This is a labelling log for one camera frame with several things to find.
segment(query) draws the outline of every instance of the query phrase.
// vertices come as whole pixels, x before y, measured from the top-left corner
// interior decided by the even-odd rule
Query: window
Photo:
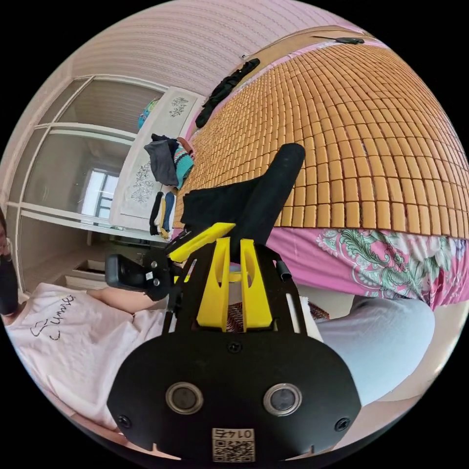
[[[114,191],[119,177],[102,171],[91,171],[81,213],[109,218]]]

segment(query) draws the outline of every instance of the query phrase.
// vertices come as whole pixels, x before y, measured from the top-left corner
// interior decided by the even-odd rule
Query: floral pattern
[[[135,175],[135,188],[130,198],[139,204],[145,204],[153,194],[154,182],[151,180],[151,167],[150,163],[142,165]]]
[[[352,267],[353,281],[369,297],[417,298],[432,307],[455,302],[467,281],[462,272],[469,272],[464,239],[328,229],[316,243]]]
[[[172,109],[170,111],[170,116],[171,117],[180,116],[184,112],[184,109],[186,108],[188,102],[189,101],[187,99],[182,98],[182,97],[174,98],[171,101]]]

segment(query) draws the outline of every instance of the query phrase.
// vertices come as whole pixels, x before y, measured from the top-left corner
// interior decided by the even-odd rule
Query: camera rig
[[[291,145],[283,154],[304,159]],[[107,406],[129,441],[183,460],[262,464],[322,452],[360,411],[352,376],[315,335],[280,255],[236,226],[186,227],[143,265],[107,259],[109,285],[167,298],[161,336],[124,360]],[[243,333],[226,330],[233,282],[241,282]]]

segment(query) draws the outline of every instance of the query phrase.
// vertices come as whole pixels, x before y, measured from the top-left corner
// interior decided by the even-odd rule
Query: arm
[[[164,309],[167,302],[165,298],[160,301],[153,301],[145,293],[112,287],[102,288],[101,290],[88,290],[86,293],[112,308],[126,311],[129,314],[155,307]]]

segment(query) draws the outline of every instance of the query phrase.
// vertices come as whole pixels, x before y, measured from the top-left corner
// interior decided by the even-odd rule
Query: leg
[[[317,326],[349,367],[367,405],[415,371],[433,337],[435,317],[423,301],[355,297],[348,316]]]

